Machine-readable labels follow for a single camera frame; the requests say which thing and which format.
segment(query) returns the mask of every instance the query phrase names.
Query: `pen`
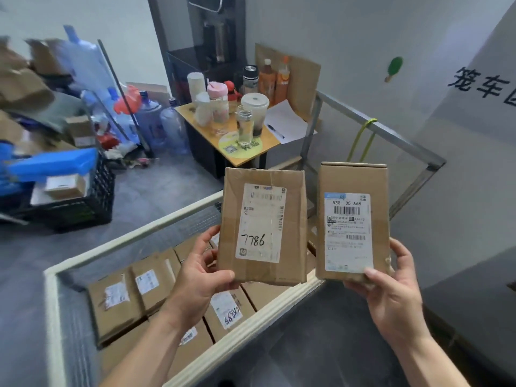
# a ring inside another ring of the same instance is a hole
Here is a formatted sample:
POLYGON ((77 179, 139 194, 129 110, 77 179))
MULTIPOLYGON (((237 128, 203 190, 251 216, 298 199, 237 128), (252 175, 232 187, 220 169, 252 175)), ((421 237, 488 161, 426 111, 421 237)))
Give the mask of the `pen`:
POLYGON ((266 124, 267 127, 272 130, 274 133, 276 133, 278 136, 280 136, 281 138, 285 138, 285 136, 283 136, 279 131, 277 131, 276 129, 274 129, 272 126, 270 126, 269 124, 266 124))

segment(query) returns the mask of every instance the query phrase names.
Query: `yellow cord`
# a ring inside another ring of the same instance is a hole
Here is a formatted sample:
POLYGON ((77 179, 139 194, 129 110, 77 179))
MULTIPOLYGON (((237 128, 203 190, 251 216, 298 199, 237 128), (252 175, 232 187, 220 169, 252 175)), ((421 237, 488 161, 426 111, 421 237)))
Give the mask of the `yellow cord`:
MULTIPOLYGON (((362 136, 362 133, 364 133, 365 128, 367 126, 369 126, 369 124, 371 124, 373 122, 377 122, 377 121, 378 120, 376 118, 371 118, 369 121, 365 122, 362 125, 362 127, 360 128, 360 130, 357 133, 357 136, 355 137, 355 140, 353 141, 352 148, 349 151, 349 155, 346 160, 348 163, 351 162, 351 160, 352 160, 354 150, 357 148, 358 140, 360 140, 360 136, 362 136)), ((367 142, 367 144, 365 146, 364 152, 362 153, 362 157, 360 158, 360 163, 365 159, 365 155, 367 155, 367 152, 369 151, 369 148, 371 147, 372 139, 375 137, 375 135, 376 135, 376 133, 373 133, 372 136, 369 138, 369 141, 367 142)))

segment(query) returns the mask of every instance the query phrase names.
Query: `table leg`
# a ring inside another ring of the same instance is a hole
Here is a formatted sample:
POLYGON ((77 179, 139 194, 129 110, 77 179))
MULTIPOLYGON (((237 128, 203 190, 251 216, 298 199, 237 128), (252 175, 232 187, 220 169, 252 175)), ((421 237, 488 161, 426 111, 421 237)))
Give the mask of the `table leg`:
POLYGON ((265 152, 263 155, 260 155, 259 162, 258 162, 258 168, 260 170, 264 170, 266 164, 267 164, 267 152, 265 152))

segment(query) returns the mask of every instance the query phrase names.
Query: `mesh cage cart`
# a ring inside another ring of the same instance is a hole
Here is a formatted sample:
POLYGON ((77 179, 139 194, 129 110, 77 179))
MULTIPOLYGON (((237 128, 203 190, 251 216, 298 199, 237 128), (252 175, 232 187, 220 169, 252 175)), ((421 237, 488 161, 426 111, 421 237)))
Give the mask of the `mesh cage cart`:
MULTIPOLYGON (((370 118, 319 91, 306 131, 300 156, 273 169, 317 171, 307 162, 315 125, 323 103, 327 103, 358 123, 370 118)), ((380 122, 367 124, 372 132, 426 164, 406 191, 390 207, 393 217, 405 203, 441 168, 445 160, 422 146, 410 142, 380 122)), ((219 224, 220 191, 172 214, 153 221, 88 252, 48 268, 45 272, 45 311, 47 330, 48 380, 52 387, 93 387, 100 383, 99 351, 87 286, 132 262, 156 251, 174 247, 194 234, 219 224)), ((289 288, 211 346, 165 386, 190 386, 202 380, 233 353, 240 350, 322 283, 312 271, 304 284, 289 288)))

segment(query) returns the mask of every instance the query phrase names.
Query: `hand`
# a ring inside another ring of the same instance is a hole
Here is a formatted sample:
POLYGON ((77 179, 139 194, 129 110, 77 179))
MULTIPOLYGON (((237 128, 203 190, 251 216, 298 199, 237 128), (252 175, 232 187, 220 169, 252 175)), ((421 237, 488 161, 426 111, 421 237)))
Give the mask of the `hand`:
POLYGON ((390 239, 390 248, 396 253, 398 261, 398 270, 393 277, 366 268, 364 273, 375 287, 368 289, 352 282, 345 282, 344 285, 367 299, 372 320, 383 338, 395 349, 416 345, 422 339, 429 338, 430 332, 422 314, 422 297, 414 258, 396 239, 390 239))
POLYGON ((167 314, 171 324, 183 332, 201 320, 215 293, 238 288, 238 283, 233 282, 233 271, 218 270, 215 265, 208 267, 217 259, 218 250, 204 250, 219 230, 220 226, 216 225, 197 238, 190 255, 181 266, 170 296, 162 307, 161 313, 167 314))

